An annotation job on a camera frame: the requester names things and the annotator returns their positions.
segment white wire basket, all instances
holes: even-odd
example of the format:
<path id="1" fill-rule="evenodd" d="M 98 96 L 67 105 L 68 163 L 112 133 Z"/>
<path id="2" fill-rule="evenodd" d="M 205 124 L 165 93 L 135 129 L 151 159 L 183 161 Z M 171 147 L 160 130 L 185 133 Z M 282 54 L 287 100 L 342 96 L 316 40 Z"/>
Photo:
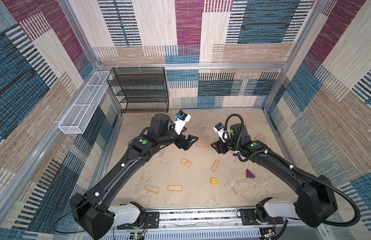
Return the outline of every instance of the white wire basket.
<path id="1" fill-rule="evenodd" d="M 59 129 L 64 134 L 84 133 L 97 105 L 106 92 L 107 80 L 111 78 L 108 71 L 98 71 L 93 74 L 83 92 L 59 124 Z"/>

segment tan floor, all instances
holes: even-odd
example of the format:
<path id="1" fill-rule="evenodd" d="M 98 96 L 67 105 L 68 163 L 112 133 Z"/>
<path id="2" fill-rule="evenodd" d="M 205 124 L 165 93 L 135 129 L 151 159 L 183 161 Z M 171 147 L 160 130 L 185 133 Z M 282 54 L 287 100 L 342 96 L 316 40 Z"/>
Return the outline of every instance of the tan floor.
<path id="1" fill-rule="evenodd" d="M 185 135 L 198 136 L 198 142 L 215 142 L 218 135 L 213 126 L 224 123 L 232 113 L 239 113 L 252 139 L 267 144 L 273 151 L 282 155 L 280 147 L 260 109 L 214 109 L 188 110 L 191 120 L 185 126 Z M 174 119 L 177 110 L 170 110 L 168 115 Z M 154 113 L 127 113 L 122 130 L 108 167 L 110 170 L 122 157 L 128 142 L 138 136 L 140 131 L 149 126 Z M 230 119 L 228 126 L 239 123 L 237 117 Z M 218 154 L 212 147 L 197 147 L 194 144 L 188 151 L 178 149 L 174 144 L 154 155 L 124 185 L 112 202 L 112 205 L 136 201 L 143 207 L 209 207 L 209 206 L 244 206 L 255 205 L 265 197 L 277 197 L 282 200 L 295 198 L 295 193 L 280 179 L 265 168 L 248 161 L 240 162 L 233 152 Z M 183 158 L 192 162 L 188 167 L 181 163 Z M 215 160 L 221 163 L 216 172 L 211 168 Z M 246 178 L 246 169 L 256 176 Z M 212 185 L 210 178 L 216 177 L 217 184 Z M 159 187 L 159 193 L 144 189 L 145 185 Z M 168 191 L 168 185 L 182 185 L 182 192 Z"/>

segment robotic arm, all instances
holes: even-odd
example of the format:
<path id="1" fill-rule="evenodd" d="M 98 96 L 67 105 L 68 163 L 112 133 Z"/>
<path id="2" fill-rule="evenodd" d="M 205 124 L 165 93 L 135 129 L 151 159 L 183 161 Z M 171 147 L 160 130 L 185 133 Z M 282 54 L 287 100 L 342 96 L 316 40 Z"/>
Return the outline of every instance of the robotic arm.
<path id="1" fill-rule="evenodd" d="M 76 193 L 70 200 L 75 221 L 95 240 L 104 236 L 111 227 L 132 223 L 136 228 L 143 225 L 145 209 L 136 202 L 110 206 L 119 190 L 130 177 L 158 151 L 175 144 L 188 150 L 198 137 L 182 134 L 185 123 L 191 118 L 183 111 L 176 114 L 173 122 L 166 114 L 158 113 L 151 119 L 149 127 L 130 141 L 120 161 L 84 195 Z"/>
<path id="2" fill-rule="evenodd" d="M 228 120 L 233 116 L 239 117 L 241 123 L 232 125 L 230 132 L 228 132 L 226 128 Z M 360 220 L 360 210 L 357 205 L 346 194 L 334 188 L 327 177 L 323 175 L 315 177 L 293 166 L 271 151 L 264 143 L 252 141 L 240 115 L 230 115 L 225 122 L 225 126 L 219 122 L 213 130 L 219 135 L 219 140 L 212 143 L 211 146 L 219 154 L 225 154 L 229 150 L 235 151 L 234 156 L 237 156 L 241 162 L 250 160 L 265 167 L 283 180 L 298 195 L 297 200 L 290 202 L 280 202 L 272 197 L 259 202 L 256 205 L 255 214 L 256 220 L 260 224 L 272 221 L 272 217 L 299 218 L 311 227 L 317 227 L 321 223 L 348 227 Z M 345 223 L 326 220 L 337 211 L 334 192 L 341 195 L 351 204 L 355 211 L 355 216 L 352 220 Z"/>

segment thin black wire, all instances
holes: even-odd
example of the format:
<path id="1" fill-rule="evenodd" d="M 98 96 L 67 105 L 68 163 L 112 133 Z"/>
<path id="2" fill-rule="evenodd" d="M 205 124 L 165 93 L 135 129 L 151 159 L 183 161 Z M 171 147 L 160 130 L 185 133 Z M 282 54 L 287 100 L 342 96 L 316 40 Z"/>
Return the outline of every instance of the thin black wire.
<path id="1" fill-rule="evenodd" d="M 75 208 L 74 210 L 70 211 L 69 213 L 67 213 L 66 215 L 62 216 L 61 218 L 59 218 L 52 226 L 53 230 L 55 230 L 55 232 L 58 232 L 58 233 L 79 233 L 79 232 L 85 232 L 85 230 L 83 231 L 77 231 L 77 232 L 60 232 L 58 230 L 56 230 L 55 228 L 55 225 L 56 223 L 58 223 L 61 219 L 63 219 L 65 216 L 67 216 L 68 214 L 71 214 L 73 213 L 74 211 L 76 211 L 77 209 L 81 208 L 82 206 L 84 206 L 87 202 L 89 202 L 92 198 L 88 199 L 87 201 L 85 201 L 82 205 L 78 206 L 77 208 Z"/>

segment wooden block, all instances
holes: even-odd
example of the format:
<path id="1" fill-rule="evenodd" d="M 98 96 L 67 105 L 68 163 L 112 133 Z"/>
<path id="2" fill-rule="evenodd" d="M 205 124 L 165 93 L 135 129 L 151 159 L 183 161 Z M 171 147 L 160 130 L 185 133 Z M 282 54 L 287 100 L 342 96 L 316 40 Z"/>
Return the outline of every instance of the wooden block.
<path id="1" fill-rule="evenodd" d="M 198 142 L 198 143 L 196 143 L 196 146 L 198 146 L 198 147 L 208 147 L 209 144 L 207 142 Z"/>
<path id="2" fill-rule="evenodd" d="M 187 166 L 191 166 L 192 165 L 192 162 L 191 161 L 188 161 L 187 159 L 185 159 L 185 158 L 183 158 L 183 160 L 182 160 L 182 164 L 184 164 L 184 165 L 187 165 Z"/>
<path id="3" fill-rule="evenodd" d="M 151 185 L 145 185 L 145 189 L 151 192 L 159 192 L 159 188 Z"/>
<path id="4" fill-rule="evenodd" d="M 183 187 L 178 185 L 168 185 L 168 190 L 171 191 L 182 191 Z"/>
<path id="5" fill-rule="evenodd" d="M 215 163 L 213 164 L 212 168 L 211 168 L 211 171 L 216 172 L 217 167 L 219 166 L 219 164 L 220 164 L 220 161 L 216 160 Z"/>

